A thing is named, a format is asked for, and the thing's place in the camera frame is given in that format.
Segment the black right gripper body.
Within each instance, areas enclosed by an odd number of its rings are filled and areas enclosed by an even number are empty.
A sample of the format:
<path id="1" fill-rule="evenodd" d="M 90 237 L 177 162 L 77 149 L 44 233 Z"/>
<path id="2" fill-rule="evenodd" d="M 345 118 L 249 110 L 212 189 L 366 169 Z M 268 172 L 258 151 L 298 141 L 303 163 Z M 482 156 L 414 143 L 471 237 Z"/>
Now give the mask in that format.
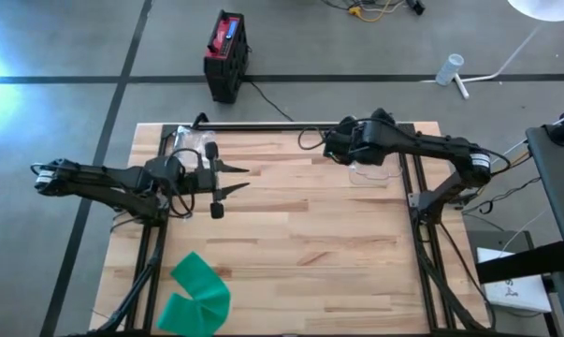
<path id="1" fill-rule="evenodd" d="M 358 144 L 362 139 L 362 127 L 368 122 L 368 119 L 356 119 L 354 116 L 344 117 L 337 126 L 325 132 L 323 156 L 340 165 L 353 162 L 370 165 L 369 146 Z"/>

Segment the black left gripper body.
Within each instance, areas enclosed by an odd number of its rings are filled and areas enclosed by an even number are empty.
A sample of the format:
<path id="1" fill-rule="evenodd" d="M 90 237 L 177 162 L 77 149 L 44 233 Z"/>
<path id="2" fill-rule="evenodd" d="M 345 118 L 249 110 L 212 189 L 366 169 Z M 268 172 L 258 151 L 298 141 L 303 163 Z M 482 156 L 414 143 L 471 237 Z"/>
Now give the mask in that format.
<path id="1" fill-rule="evenodd" d="M 213 219 L 224 217 L 224 192 L 219 183 L 219 173 L 223 168 L 223 161 L 219 157 L 219 148 L 216 142 L 211 141 L 205 144 L 205 157 L 209 161 L 207 168 L 197 167 L 188 174 L 190 182 L 188 190 L 192 194 L 211 193 L 212 203 L 210 204 L 210 216 Z"/>

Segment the green elastic bandage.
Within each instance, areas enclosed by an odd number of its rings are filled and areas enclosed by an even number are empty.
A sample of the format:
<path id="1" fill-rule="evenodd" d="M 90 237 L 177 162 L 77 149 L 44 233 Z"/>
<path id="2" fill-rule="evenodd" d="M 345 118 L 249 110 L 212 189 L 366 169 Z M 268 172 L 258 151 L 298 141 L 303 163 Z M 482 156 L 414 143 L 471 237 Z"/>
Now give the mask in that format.
<path id="1" fill-rule="evenodd" d="M 185 337 L 210 337 L 229 316 L 231 295 L 223 279 L 195 252 L 170 273 L 188 298 L 173 293 L 159 316 L 159 330 Z"/>

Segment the clear plastic zip bag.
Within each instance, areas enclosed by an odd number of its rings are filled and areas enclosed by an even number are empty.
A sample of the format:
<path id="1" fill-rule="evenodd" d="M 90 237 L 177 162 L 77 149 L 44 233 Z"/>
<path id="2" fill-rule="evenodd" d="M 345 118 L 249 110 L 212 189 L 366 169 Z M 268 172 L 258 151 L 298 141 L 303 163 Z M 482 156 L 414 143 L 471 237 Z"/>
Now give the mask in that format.
<path id="1" fill-rule="evenodd" d="M 351 184 L 366 187 L 387 187 L 401 177 L 402 168 L 396 154 L 388 155 L 381 166 L 363 165 L 353 162 L 348 167 Z"/>

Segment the red black battery crate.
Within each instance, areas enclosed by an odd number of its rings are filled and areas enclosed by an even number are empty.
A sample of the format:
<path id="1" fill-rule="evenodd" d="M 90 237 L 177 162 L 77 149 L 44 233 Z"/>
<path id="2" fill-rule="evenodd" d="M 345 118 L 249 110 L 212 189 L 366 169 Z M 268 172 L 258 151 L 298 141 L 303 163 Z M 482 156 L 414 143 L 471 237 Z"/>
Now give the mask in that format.
<path id="1" fill-rule="evenodd" d="M 203 58 L 204 74 L 215 102 L 236 102 L 249 50 L 244 16 L 221 10 Z"/>

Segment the clear plastic bottle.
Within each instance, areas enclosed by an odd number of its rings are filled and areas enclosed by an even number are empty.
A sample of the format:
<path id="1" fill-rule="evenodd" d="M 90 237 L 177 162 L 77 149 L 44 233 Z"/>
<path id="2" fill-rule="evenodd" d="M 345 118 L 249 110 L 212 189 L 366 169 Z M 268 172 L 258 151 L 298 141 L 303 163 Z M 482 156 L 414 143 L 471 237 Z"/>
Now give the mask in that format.
<path id="1" fill-rule="evenodd" d="M 447 86 L 456 77 L 464 63 L 465 60 L 460 54 L 450 54 L 437 73 L 435 82 L 441 86 Z"/>

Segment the grey box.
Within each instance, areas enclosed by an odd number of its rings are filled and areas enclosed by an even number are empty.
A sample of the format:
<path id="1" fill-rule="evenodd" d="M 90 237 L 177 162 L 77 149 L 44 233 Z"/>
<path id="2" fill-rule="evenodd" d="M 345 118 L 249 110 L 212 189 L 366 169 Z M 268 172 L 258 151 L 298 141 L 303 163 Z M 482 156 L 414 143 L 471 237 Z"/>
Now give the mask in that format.
<path id="1" fill-rule="evenodd" d="M 478 247 L 504 250 L 508 253 L 520 253 L 534 248 L 534 243 L 528 231 L 520 233 L 506 230 L 472 230 L 468 231 L 468 238 L 473 252 Z"/>

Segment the white box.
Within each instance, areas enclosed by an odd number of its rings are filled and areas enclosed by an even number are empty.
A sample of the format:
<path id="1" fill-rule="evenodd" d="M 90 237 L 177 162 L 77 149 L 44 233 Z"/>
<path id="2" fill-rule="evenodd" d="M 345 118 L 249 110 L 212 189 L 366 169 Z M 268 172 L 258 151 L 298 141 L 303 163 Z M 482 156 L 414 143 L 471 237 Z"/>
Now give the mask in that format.
<path id="1" fill-rule="evenodd" d="M 539 275 L 483 284 L 491 304 L 537 313 L 551 313 L 552 307 Z"/>

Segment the white floor lamp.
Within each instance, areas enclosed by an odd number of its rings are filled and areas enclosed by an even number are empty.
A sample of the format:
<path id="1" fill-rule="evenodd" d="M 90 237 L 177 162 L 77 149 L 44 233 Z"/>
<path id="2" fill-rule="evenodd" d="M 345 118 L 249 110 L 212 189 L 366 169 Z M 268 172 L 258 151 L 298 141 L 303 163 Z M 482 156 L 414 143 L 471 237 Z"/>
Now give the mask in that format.
<path id="1" fill-rule="evenodd" d="M 564 22 L 564 0 L 507 0 L 507 2 L 509 6 L 517 12 L 537 21 L 538 24 L 530 31 L 528 36 L 494 73 L 463 79 L 459 74 L 459 71 L 463 66 L 459 69 L 452 82 L 456 84 L 458 91 L 465 100 L 470 98 L 470 94 L 466 88 L 466 83 L 494 80 L 503 73 L 514 58 L 527 46 L 530 40 L 537 35 L 546 22 Z M 436 82 L 434 78 L 433 80 L 422 81 L 422 83 Z"/>

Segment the black table frame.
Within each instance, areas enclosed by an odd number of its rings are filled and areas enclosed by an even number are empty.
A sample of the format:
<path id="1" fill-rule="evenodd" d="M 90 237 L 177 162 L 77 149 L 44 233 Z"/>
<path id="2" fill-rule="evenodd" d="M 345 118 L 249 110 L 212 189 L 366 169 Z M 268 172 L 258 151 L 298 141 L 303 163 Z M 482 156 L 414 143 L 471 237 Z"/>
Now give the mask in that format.
<path id="1" fill-rule="evenodd" d="M 216 140 L 226 164 L 249 170 L 222 185 L 249 185 L 224 201 L 220 220 L 200 195 L 192 218 L 169 222 L 157 314 L 181 293 L 170 273 L 195 252 L 230 291 L 224 334 L 428 332 L 407 205 L 415 167 L 385 188 L 357 186 L 303 126 L 227 124 Z"/>

